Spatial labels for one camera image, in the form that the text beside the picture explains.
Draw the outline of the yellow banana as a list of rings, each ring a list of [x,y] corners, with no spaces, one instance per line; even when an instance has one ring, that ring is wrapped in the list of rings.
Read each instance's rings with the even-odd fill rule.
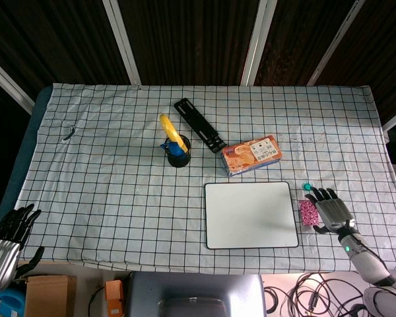
[[[162,129],[166,132],[169,140],[171,142],[175,142],[178,144],[178,147],[186,153],[188,148],[186,147],[183,139],[180,137],[180,134],[177,132],[169,117],[166,114],[160,115],[160,123],[162,125]]]

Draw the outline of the orange snack box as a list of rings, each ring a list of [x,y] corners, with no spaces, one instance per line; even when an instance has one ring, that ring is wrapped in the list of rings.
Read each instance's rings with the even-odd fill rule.
[[[272,135],[246,141],[221,150],[222,162],[228,177],[243,174],[278,162],[282,157]]]

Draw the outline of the blue toy figure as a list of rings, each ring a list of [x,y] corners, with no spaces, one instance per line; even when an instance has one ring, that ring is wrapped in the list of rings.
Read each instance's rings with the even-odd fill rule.
[[[185,154],[185,151],[178,145],[178,143],[176,141],[171,141],[169,138],[167,138],[160,147],[164,149],[166,153],[174,157],[179,157]]]

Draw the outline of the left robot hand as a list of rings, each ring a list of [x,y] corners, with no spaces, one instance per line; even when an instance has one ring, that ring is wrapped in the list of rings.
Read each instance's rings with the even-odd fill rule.
[[[20,255],[28,241],[35,220],[41,211],[34,204],[13,209],[0,222],[0,291],[33,270],[42,259],[45,248],[37,248],[34,257],[21,266]]]

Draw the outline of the blue plastic container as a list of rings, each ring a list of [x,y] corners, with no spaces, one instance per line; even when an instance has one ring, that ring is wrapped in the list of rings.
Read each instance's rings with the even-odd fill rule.
[[[0,291],[0,316],[24,317],[26,291],[8,287]]]

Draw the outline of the checkered tablecloth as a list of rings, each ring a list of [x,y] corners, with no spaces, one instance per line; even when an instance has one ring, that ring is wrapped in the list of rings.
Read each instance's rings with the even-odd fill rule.
[[[220,154],[174,104],[189,99],[229,145],[272,135],[279,162],[228,177]],[[173,167],[160,147],[166,114],[191,143]],[[34,130],[17,207],[41,210],[22,259],[111,269],[199,273],[348,271],[333,234],[296,222],[296,248],[211,250],[205,185],[284,181],[293,207],[302,184],[331,188],[367,245],[396,269],[396,176],[369,87],[114,86],[56,83]]]

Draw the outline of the white rectangular board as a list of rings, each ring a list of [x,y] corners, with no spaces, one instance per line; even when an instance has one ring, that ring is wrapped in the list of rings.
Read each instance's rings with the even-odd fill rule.
[[[205,185],[207,248],[296,248],[298,230],[287,182]]]

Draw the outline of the cardboard box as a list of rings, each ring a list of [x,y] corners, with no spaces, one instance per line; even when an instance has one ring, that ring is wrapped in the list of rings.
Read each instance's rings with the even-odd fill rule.
[[[41,262],[24,280],[24,317],[74,316],[77,277],[71,264]]]

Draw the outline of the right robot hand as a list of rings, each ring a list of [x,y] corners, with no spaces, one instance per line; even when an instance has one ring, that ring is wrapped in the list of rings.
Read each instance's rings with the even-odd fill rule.
[[[332,232],[338,234],[342,228],[350,229],[355,226],[355,219],[342,199],[331,188],[311,187],[311,194],[305,197],[317,209],[324,226],[314,225],[313,229],[319,234]]]

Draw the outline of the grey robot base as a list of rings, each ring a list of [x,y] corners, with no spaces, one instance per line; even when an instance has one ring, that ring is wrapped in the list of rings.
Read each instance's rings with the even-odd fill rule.
[[[259,275],[135,272],[125,317],[266,317]]]

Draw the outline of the orange small box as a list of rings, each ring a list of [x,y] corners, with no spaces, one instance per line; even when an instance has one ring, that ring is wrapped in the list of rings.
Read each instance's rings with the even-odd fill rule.
[[[107,281],[104,289],[108,317],[124,317],[125,304],[122,281]]]

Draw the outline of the black plastic bracket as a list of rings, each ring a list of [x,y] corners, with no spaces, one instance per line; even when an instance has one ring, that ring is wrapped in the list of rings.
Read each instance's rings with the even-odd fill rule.
[[[187,98],[177,101],[174,108],[213,153],[226,146],[218,132]]]

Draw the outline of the pink patterned card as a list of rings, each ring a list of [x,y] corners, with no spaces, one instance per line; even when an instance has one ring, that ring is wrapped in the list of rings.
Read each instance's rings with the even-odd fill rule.
[[[299,201],[300,218],[303,225],[318,226],[319,214],[314,204],[308,200]]]

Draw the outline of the black pen cup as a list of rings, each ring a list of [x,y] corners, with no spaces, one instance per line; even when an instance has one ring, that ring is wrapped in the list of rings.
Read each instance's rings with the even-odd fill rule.
[[[191,143],[189,139],[184,136],[180,135],[182,138],[187,150],[182,150],[176,142],[166,140],[166,157],[168,162],[176,168],[182,168],[189,164],[191,160]]]

